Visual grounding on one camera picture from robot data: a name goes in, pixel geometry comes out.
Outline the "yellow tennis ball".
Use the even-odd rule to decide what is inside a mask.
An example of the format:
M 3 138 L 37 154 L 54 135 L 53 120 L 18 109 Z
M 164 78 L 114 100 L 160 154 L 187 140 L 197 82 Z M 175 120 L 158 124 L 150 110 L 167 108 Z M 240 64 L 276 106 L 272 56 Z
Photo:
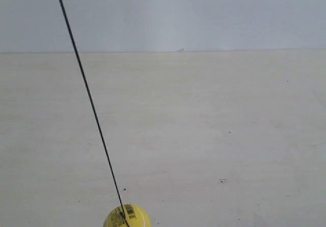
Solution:
M 116 207 L 106 217 L 103 227 L 151 227 L 146 211 L 135 204 L 124 204 Z

